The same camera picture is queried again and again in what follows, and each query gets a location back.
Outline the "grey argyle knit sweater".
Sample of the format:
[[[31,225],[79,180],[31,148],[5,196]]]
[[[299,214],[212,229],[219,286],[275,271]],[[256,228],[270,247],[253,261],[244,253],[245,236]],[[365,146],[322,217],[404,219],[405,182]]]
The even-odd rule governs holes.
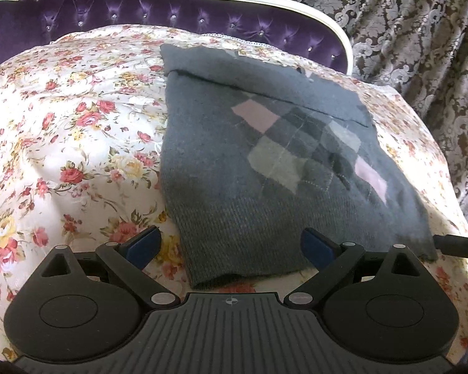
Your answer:
[[[437,258],[416,189],[338,83],[203,46],[160,49],[168,120],[159,184],[189,283],[307,268],[300,236]]]

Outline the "floral bedspread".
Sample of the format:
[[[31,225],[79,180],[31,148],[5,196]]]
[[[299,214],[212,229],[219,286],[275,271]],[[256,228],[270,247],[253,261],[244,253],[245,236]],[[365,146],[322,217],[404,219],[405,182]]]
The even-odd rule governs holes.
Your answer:
[[[56,245],[92,251],[156,225],[162,248],[146,273],[177,295],[189,292],[158,184],[167,122],[162,44],[231,50],[358,93],[381,147],[419,190],[431,231],[468,237],[446,159],[394,89],[228,36],[150,25],[72,33],[0,65],[0,360],[15,356],[3,329],[7,306]]]

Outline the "grey damask curtain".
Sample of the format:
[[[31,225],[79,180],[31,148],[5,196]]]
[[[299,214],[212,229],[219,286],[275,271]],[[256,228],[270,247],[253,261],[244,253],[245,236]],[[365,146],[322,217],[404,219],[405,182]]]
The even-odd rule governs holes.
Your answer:
[[[349,35],[362,81],[396,89],[443,151],[468,221],[468,0],[293,0]]]

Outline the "purple tufted headboard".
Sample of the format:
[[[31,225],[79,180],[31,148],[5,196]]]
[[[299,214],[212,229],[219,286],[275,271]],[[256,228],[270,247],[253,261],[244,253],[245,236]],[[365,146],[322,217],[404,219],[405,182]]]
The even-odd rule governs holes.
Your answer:
[[[327,15],[291,0],[1,0],[0,64],[72,32],[127,24],[233,36],[344,74],[353,71],[345,31]]]

